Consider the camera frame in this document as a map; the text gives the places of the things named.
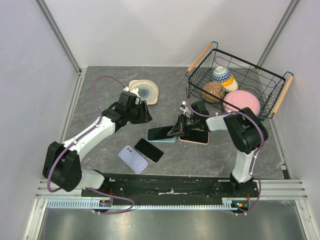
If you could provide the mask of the lilac phone case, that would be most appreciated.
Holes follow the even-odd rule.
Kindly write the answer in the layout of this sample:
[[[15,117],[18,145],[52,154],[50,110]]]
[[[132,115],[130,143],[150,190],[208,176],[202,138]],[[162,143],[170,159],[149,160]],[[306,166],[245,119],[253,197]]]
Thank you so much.
[[[148,162],[129,145],[125,146],[118,156],[136,174],[142,173],[148,166]]]

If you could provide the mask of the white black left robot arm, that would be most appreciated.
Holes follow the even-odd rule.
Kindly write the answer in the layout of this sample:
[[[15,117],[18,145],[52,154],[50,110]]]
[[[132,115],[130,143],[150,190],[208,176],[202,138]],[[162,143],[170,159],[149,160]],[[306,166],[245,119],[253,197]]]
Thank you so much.
[[[52,142],[47,149],[42,175],[47,189],[71,192],[75,188],[92,188],[99,197],[106,196],[110,185],[96,170],[83,170],[81,161],[102,140],[116,133],[127,123],[133,125],[152,120],[147,102],[142,100],[138,88],[123,91],[119,100],[102,111],[89,127],[63,143]]]

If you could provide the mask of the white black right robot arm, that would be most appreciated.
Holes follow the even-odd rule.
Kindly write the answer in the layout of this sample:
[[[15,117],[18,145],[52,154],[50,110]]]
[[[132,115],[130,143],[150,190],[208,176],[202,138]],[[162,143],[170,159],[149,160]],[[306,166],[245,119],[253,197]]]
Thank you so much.
[[[168,136],[191,135],[192,130],[214,132],[228,131],[237,149],[235,167],[229,177],[229,191],[235,197],[242,196],[253,183],[253,169],[258,153],[268,139],[268,131],[249,107],[239,111],[209,114],[204,102],[183,103],[184,113],[178,116]]]

